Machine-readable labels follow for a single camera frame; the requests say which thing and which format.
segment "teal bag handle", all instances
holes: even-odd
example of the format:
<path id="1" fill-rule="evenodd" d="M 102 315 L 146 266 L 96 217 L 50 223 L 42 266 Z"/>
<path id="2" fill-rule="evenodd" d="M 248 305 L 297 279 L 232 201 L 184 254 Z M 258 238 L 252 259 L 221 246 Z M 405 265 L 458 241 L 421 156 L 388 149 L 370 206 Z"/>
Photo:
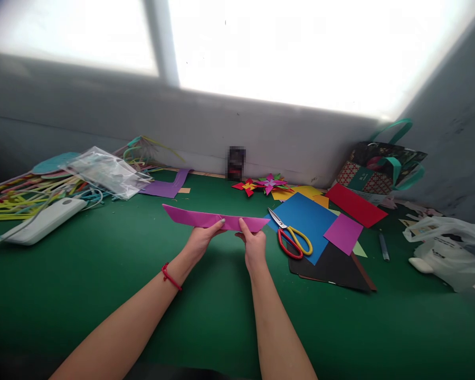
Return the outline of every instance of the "teal bag handle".
<path id="1" fill-rule="evenodd" d="M 412 175 L 410 178 L 408 178 L 403 185 L 400 187 L 396 186 L 396 181 L 397 178 L 400 176 L 400 171 L 401 171 L 401 163 L 397 160 L 397 158 L 394 157 L 384 157 L 380 161 L 378 161 L 378 165 L 385 165 L 386 162 L 390 162 L 394 168 L 393 171 L 393 178 L 392 178 L 392 190 L 407 190 L 410 187 L 412 187 L 415 183 L 419 181 L 424 176 L 424 166 L 419 164 L 417 161 L 412 162 L 411 164 L 417 164 L 419 169 Z"/>
<path id="2" fill-rule="evenodd" d="M 375 141 L 375 139 L 378 137 L 378 135 L 381 134 L 382 132 L 385 132 L 386 130 L 397 126 L 398 124 L 403 124 L 403 123 L 405 123 L 405 125 L 393 136 L 391 141 L 389 141 L 389 144 L 393 144 L 393 145 L 396 144 L 400 140 L 400 138 L 402 138 L 404 135 L 406 135 L 406 133 L 410 130 L 410 128 L 412 128 L 412 126 L 413 126 L 412 119 L 401 119 L 401 120 L 389 125 L 388 127 L 382 129 L 380 132 L 377 132 L 377 133 L 373 134 L 370 138 L 370 141 Z"/>

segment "pen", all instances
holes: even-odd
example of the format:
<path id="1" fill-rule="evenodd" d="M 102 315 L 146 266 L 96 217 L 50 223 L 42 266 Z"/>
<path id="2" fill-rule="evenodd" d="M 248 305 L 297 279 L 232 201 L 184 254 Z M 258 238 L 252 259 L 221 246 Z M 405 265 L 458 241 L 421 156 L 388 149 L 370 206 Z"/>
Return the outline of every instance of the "pen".
<path id="1" fill-rule="evenodd" d="M 387 252 L 387 245 L 385 245 L 385 239 L 382 233 L 378 235 L 378 238 L 380 239 L 380 247 L 382 247 L 382 255 L 384 256 L 385 261 L 390 261 L 389 259 L 389 253 Z"/>

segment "white power bank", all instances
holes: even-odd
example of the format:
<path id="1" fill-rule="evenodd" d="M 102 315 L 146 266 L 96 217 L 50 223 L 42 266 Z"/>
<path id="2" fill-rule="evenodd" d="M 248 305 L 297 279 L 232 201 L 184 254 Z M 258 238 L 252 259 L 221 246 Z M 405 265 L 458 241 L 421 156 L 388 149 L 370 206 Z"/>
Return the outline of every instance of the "white power bank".
<path id="1" fill-rule="evenodd" d="M 86 201 L 81 199 L 61 199 L 42 210 L 37 218 L 25 228 L 23 228 L 23 226 L 28 224 L 30 219 L 25 220 L 20 225 L 6 232 L 4 235 L 8 236 L 23 228 L 11 237 L 5 239 L 5 241 L 21 245 L 35 244 L 66 220 L 70 219 L 70 217 L 80 212 L 86 204 Z"/>

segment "green tabletop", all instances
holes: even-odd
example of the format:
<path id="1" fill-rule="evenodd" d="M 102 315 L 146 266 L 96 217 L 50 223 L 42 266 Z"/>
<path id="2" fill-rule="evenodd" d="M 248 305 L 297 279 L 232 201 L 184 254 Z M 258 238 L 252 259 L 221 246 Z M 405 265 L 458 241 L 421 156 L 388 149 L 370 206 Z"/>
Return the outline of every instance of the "green tabletop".
<path id="1" fill-rule="evenodd" d="M 172 181 L 175 173 L 156 173 Z M 0 352 L 68 355 L 184 246 L 191 227 L 162 203 L 262 217 L 280 203 L 247 198 L 220 178 L 190 174 L 189 194 L 136 195 L 81 212 L 31 247 L 0 246 Z M 364 294 L 291 274 L 275 233 L 267 261 L 285 309 L 320 378 L 475 378 L 475 299 L 454 293 L 407 261 L 418 244 L 390 211 L 359 238 L 378 288 Z M 15 222 L 0 222 L 0 234 Z M 382 259 L 378 230 L 391 256 Z M 260 378 L 244 246 L 217 236 L 165 313 L 140 360 Z"/>

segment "white plastic bag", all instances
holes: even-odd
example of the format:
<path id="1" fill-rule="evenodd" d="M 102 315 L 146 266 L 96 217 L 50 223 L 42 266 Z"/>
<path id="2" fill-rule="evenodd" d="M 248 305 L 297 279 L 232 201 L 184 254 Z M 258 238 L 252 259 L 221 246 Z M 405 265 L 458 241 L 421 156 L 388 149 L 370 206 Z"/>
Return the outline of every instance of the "white plastic bag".
<path id="1" fill-rule="evenodd" d="M 127 200 L 149 184 L 150 176 L 139 173 L 121 158 L 98 147 L 60 166 L 66 172 Z"/>
<path id="2" fill-rule="evenodd" d="M 412 230 L 423 232 L 412 236 Z M 410 242 L 425 241 L 414 255 L 429 264 L 434 274 L 456 292 L 475 285 L 475 224 L 434 216 L 407 227 L 403 234 Z"/>

